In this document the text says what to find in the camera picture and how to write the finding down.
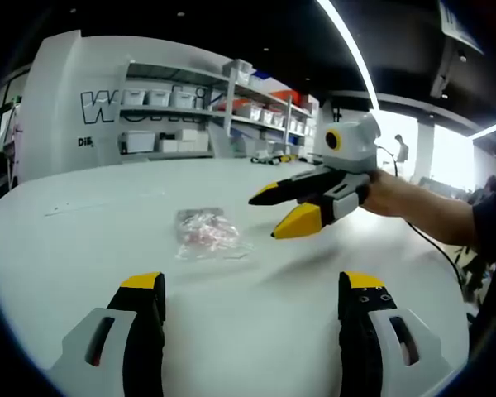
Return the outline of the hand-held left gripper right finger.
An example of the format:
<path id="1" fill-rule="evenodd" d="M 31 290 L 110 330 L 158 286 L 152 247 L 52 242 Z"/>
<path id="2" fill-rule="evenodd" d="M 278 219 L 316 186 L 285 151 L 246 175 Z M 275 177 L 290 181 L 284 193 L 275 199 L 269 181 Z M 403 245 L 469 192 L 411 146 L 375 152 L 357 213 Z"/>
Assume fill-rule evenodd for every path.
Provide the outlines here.
<path id="1" fill-rule="evenodd" d="M 440 338 L 372 275 L 339 274 L 338 320 L 341 396 L 433 396 L 454 374 Z"/>

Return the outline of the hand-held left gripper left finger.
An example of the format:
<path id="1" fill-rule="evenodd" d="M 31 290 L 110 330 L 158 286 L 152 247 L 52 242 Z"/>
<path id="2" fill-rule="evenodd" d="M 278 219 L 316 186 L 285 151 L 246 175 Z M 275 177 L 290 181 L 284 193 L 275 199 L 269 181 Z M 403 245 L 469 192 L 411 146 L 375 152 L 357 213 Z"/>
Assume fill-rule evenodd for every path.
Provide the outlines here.
<path id="1" fill-rule="evenodd" d="M 123 281 L 63 338 L 49 380 L 66 396 L 162 396 L 165 277 Z"/>

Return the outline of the person's right hand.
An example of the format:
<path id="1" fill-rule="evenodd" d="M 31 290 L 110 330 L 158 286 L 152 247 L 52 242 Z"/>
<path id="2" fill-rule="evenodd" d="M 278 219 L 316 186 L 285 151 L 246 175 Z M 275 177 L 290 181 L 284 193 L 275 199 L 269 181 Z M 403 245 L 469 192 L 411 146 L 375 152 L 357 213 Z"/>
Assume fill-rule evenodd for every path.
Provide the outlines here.
<path id="1" fill-rule="evenodd" d="M 365 200 L 360 206 L 379 216 L 399 217 L 398 195 L 403 187 L 403 180 L 381 169 L 369 173 L 369 177 L 369 183 L 364 186 Z"/>

